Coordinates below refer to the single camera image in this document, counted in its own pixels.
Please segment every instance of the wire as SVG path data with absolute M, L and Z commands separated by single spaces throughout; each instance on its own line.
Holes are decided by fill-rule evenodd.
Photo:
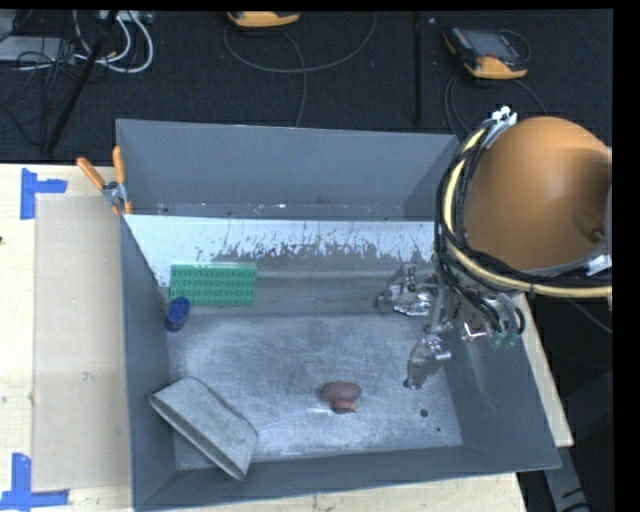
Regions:
M 349 55 L 347 55 L 346 57 L 343 57 L 343 58 L 341 58 L 341 59 L 339 59 L 337 61 L 330 62 L 328 64 L 323 64 L 321 66 L 313 66 L 313 67 L 309 67 L 309 68 L 305 68 L 305 67 L 303 67 L 303 68 L 292 68 L 292 69 L 287 69 L 287 68 L 269 68 L 269 67 L 265 67 L 265 66 L 260 66 L 259 64 L 254 64 L 253 62 L 250 62 L 250 61 L 244 59 L 243 57 L 238 55 L 233 50 L 233 48 L 231 48 L 231 45 L 229 44 L 229 40 L 228 40 L 229 25 L 225 25 L 225 27 L 224 27 L 223 41 L 224 41 L 225 47 L 227 48 L 227 50 L 229 51 L 229 53 L 231 55 L 233 55 L 236 59 L 238 59 L 243 64 L 246 64 L 247 66 L 250 66 L 250 67 L 252 67 L 254 69 L 259 69 L 261 71 L 270 71 L 271 73 L 309 73 L 309 72 L 312 72 L 312 71 L 320 71 L 320 70 L 323 70 L 323 69 L 329 69 L 331 67 L 334 67 L 334 66 L 337 66 L 339 64 L 342 64 L 343 62 L 346 62 L 349 59 L 351 59 L 353 56 L 355 56 L 369 42 L 369 39 L 371 39 L 371 35 L 373 34 L 373 31 L 376 28 L 377 18 L 378 18 L 378 13 L 374 11 L 373 20 L 371 22 L 371 28 L 369 29 L 369 33 L 364 38 L 364 40 L 360 43 L 360 45 L 355 50 L 353 50 Z
M 476 140 L 468 141 L 465 145 L 465 148 L 472 149 L 472 146 L 476 142 L 478 142 L 480 137 L 486 137 L 486 133 L 487 130 L 485 130 L 484 132 L 476 132 Z M 522 279 L 508 277 L 509 275 L 516 274 L 518 276 L 522 276 L 522 273 L 518 273 L 517 271 L 515 271 L 515 269 L 511 269 L 512 272 L 495 273 L 494 271 L 489 270 L 489 265 L 479 265 L 475 261 L 473 261 L 471 257 L 469 257 L 469 255 L 465 252 L 465 250 L 468 250 L 470 248 L 468 248 L 468 246 L 466 246 L 464 242 L 456 240 L 455 238 L 456 228 L 453 224 L 452 215 L 452 206 L 454 203 L 456 187 L 458 186 L 458 183 L 460 181 L 460 176 L 464 170 L 465 163 L 468 160 L 468 155 L 464 155 L 465 152 L 465 150 L 462 151 L 461 158 L 458 159 L 455 165 L 452 165 L 452 169 L 448 171 L 441 180 L 440 184 L 446 181 L 446 186 L 442 191 L 441 201 L 438 201 L 438 204 L 440 204 L 442 208 L 441 221 L 443 222 L 441 224 L 441 228 L 446 235 L 446 239 L 451 240 L 452 242 L 456 242 L 451 247 L 451 250 L 458 262 L 460 262 L 463 267 L 465 267 L 474 276 L 487 281 L 488 283 L 519 291 L 532 293 L 537 292 L 542 295 L 551 295 L 563 298 L 594 298 L 606 297 L 612 294 L 613 289 L 611 286 L 600 286 L 600 283 L 597 283 L 597 286 L 593 286 L 593 283 L 583 281 L 580 283 L 582 284 L 582 286 L 580 287 L 563 287 L 558 285 L 551 286 L 548 284 L 537 282 L 536 278 L 531 279 L 529 278 L 529 276 L 525 276 Z M 444 248 L 439 244 L 438 250 L 442 251 L 443 249 Z
M 89 45 L 86 43 L 86 41 L 84 40 L 84 38 L 82 37 L 82 34 L 80 32 L 80 24 L 78 23 L 78 15 L 77 15 L 77 11 L 74 10 L 74 29 L 75 32 L 80 40 L 80 43 L 82 44 L 82 46 L 89 52 L 91 53 L 91 48 L 89 48 Z M 127 29 L 127 27 L 125 26 L 124 22 L 122 21 L 122 19 L 120 18 L 120 16 L 116 17 L 116 21 L 118 22 L 118 24 L 120 25 L 120 28 L 122 29 L 122 32 L 125 36 L 125 39 L 127 40 L 126 44 L 125 44 L 125 48 L 124 50 L 122 50 L 122 52 L 118 55 L 116 54 L 114 57 L 110 57 L 109 55 L 106 55 L 104 57 L 101 57 L 99 59 L 96 59 L 96 63 L 105 63 L 105 64 L 109 64 L 111 62 L 117 62 L 120 59 L 123 59 L 124 57 L 126 57 L 129 53 L 129 50 L 131 50 L 131 34 L 129 33 L 129 30 Z M 89 57 L 87 55 L 81 55 L 76 53 L 75 57 L 77 57 L 78 59 L 82 59 L 82 60 L 87 60 Z
M 514 83 L 516 83 L 517 85 L 519 85 L 520 87 L 522 87 L 525 91 L 527 91 L 529 94 L 531 94 L 531 96 L 533 96 L 533 99 L 536 100 L 536 102 L 538 103 L 538 105 L 540 105 L 540 108 L 542 109 L 542 112 L 546 115 L 547 112 L 547 107 L 544 106 L 544 104 L 542 103 L 542 100 L 538 97 L 538 95 L 536 93 L 534 93 L 531 88 L 526 85 L 522 80 L 517 79 L 514 80 Z
M 120 66 L 113 65 L 113 62 L 120 61 L 124 57 L 126 57 L 131 51 L 131 48 L 133 46 L 129 29 L 126 27 L 125 23 L 122 21 L 120 14 L 118 13 L 118 15 L 116 16 L 116 21 L 118 22 L 118 24 L 123 30 L 123 33 L 125 34 L 125 38 L 127 40 L 125 48 L 122 52 L 120 52 L 119 54 L 116 54 L 115 56 L 105 55 L 103 57 L 98 58 L 96 60 L 96 64 L 104 66 L 107 69 L 111 71 L 115 71 L 117 73 L 134 74 L 134 73 L 140 73 L 142 71 L 145 71 L 151 65 L 151 63 L 153 62 L 153 56 L 154 56 L 154 46 L 153 46 L 153 39 L 151 38 L 151 34 L 147 30 L 147 28 L 144 26 L 144 24 L 140 21 L 139 16 L 134 15 L 131 11 L 127 11 L 127 12 L 129 13 L 129 18 L 133 20 L 133 22 L 136 24 L 136 26 L 144 36 L 144 40 L 147 45 L 147 58 L 145 59 L 143 64 L 137 67 L 131 67 L 131 66 L 120 67 Z M 91 47 L 84 40 L 82 36 L 82 32 L 80 30 L 80 23 L 78 21 L 78 11 L 76 9 L 72 11 L 72 16 L 73 16 L 75 33 L 78 36 L 80 43 L 82 44 L 84 49 L 90 53 Z M 75 54 L 75 57 L 83 60 L 87 60 L 89 58 L 88 55 L 82 55 L 78 53 Z
M 608 332 L 609 334 L 611 334 L 613 336 L 613 329 L 610 329 L 607 325 L 603 324 L 595 316 L 593 316 L 591 313 L 589 313 L 589 311 L 587 311 L 582 305 L 578 304 L 577 302 L 575 302 L 573 300 L 569 300 L 569 299 L 566 299 L 566 300 L 567 300 L 567 302 L 569 302 L 570 304 L 573 304 L 576 308 L 578 308 L 578 310 L 580 310 L 584 316 L 586 316 L 594 324 L 596 324 L 598 327 L 600 327 L 603 331 L 606 331 L 606 332 Z
M 287 34 L 286 32 L 283 32 L 283 34 L 289 40 L 289 42 L 293 45 L 293 48 L 295 49 L 296 53 L 298 54 L 298 58 L 300 59 L 300 67 L 304 69 L 304 57 L 302 56 L 302 52 L 300 51 L 300 48 L 298 47 L 296 42 L 293 40 L 293 38 L 289 34 Z M 302 73 L 302 98 L 300 100 L 300 107 L 298 108 L 298 117 L 296 118 L 296 123 L 295 123 L 296 128 L 300 126 L 300 120 L 302 119 L 302 112 L 304 111 L 304 103 L 305 103 L 306 97 L 307 97 L 307 73 L 304 72 Z

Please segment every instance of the gray bin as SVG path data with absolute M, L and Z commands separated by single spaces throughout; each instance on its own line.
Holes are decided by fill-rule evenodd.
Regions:
M 452 359 L 403 386 L 419 318 L 375 300 L 406 262 L 429 272 L 451 135 L 118 120 L 134 214 L 121 220 L 137 510 L 559 467 L 529 361 L 449 336 Z M 168 332 L 173 262 L 257 266 L 255 300 L 194 307 Z M 258 432 L 246 480 L 177 434 L 148 397 L 206 383 Z M 362 388 L 355 414 L 319 398 Z

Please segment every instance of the blue bottle cap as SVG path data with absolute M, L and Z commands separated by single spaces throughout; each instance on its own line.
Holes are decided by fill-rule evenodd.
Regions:
M 164 325 L 170 332 L 177 332 L 184 327 L 189 316 L 191 303 L 186 297 L 177 297 L 171 301 L 167 308 Z

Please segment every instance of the green lego brick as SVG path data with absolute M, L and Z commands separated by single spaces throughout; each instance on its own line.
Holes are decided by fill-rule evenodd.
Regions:
M 186 297 L 194 306 L 249 306 L 257 276 L 254 263 L 171 265 L 169 300 Z

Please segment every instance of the wooden table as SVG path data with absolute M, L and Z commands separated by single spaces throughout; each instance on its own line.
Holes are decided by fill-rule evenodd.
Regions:
M 21 171 L 67 181 L 20 220 Z M 98 171 L 107 182 L 111 167 Z M 0 164 L 0 491 L 11 454 L 32 490 L 71 490 L 49 510 L 131 509 L 117 217 L 75 166 Z M 523 340 L 558 446 L 573 444 L 535 324 Z M 515 474 L 249 502 L 204 510 L 524 511 Z

